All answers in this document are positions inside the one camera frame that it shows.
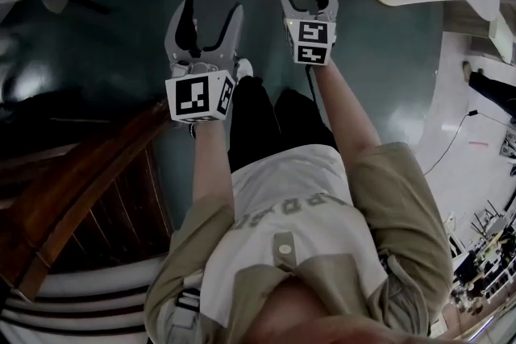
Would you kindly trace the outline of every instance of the white t-shirt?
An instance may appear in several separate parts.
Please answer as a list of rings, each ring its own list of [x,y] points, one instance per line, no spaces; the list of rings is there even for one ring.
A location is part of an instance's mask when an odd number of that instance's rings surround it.
[[[232,178],[235,225],[206,265],[204,315],[227,326],[235,275],[257,264],[273,266],[274,237],[285,232],[293,235],[297,265],[320,255],[352,255],[366,298],[387,279],[367,222],[351,206],[334,148],[296,147],[241,168]]]
[[[233,172],[235,220],[289,197],[329,193],[352,197],[340,154],[327,145],[305,145],[257,160]]]

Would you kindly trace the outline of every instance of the white shoe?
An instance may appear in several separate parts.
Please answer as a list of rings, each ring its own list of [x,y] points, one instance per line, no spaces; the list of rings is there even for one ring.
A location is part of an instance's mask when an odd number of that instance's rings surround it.
[[[239,63],[236,64],[236,79],[237,83],[240,82],[240,79],[243,77],[252,77],[252,65],[251,62],[247,59],[240,59]]]

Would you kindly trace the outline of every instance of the person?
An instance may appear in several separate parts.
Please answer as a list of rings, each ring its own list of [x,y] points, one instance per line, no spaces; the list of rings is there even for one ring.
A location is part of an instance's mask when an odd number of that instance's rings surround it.
[[[462,285],[467,285],[470,282],[475,282],[483,272],[480,271],[476,254],[473,251],[468,252],[468,256],[455,270],[457,279]]]
[[[332,60],[314,75],[331,131],[242,61],[229,152],[221,122],[196,126],[193,206],[145,302],[155,344],[430,341],[452,260],[425,177]]]
[[[516,87],[506,83],[494,81],[484,75],[483,69],[473,72],[471,64],[467,61],[462,63],[464,80],[480,95],[500,106],[510,115],[510,122],[516,123]]]
[[[502,266],[507,268],[516,255],[516,236],[514,235],[512,226],[508,226],[504,229],[498,241],[498,245],[500,246]]]
[[[485,285],[485,273],[481,272],[466,284],[468,298],[473,300],[475,298],[483,297],[485,287],[487,287],[487,285]]]

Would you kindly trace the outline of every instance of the wooden handrail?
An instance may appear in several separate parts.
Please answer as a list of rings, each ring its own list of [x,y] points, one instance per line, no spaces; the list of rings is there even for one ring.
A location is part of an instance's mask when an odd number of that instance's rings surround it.
[[[33,300],[82,219],[169,121],[166,100],[112,122],[52,162],[0,222],[0,276]]]

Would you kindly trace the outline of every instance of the floor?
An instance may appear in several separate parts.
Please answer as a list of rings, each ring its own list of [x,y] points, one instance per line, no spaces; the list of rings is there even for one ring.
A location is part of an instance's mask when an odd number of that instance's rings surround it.
[[[0,60],[0,80],[10,80],[3,86],[3,101],[79,88],[91,106],[117,113],[164,94],[170,76],[164,34],[181,0],[94,1],[111,13],[68,5],[63,14],[53,15],[38,0],[11,11],[0,28],[0,44],[17,39],[19,46]],[[243,4],[246,16],[239,54],[264,78],[270,97],[275,100],[284,87],[309,93],[303,67],[289,55],[278,0],[195,0],[200,44],[215,42],[235,1]],[[339,1],[337,65],[383,141],[415,145],[439,67],[441,5],[391,8],[376,0]],[[165,199],[178,226],[190,204],[193,141],[186,129],[170,129],[155,147]]]
[[[469,56],[466,36],[443,34],[434,98],[414,152],[443,221],[467,247],[479,238],[471,226],[474,213],[481,216],[488,200],[502,211],[516,188],[516,177],[510,176],[508,159],[499,156],[510,117],[468,87],[461,70],[464,60],[475,70],[483,68],[487,77],[511,85],[516,85],[516,68]],[[465,118],[471,110],[480,114]]]

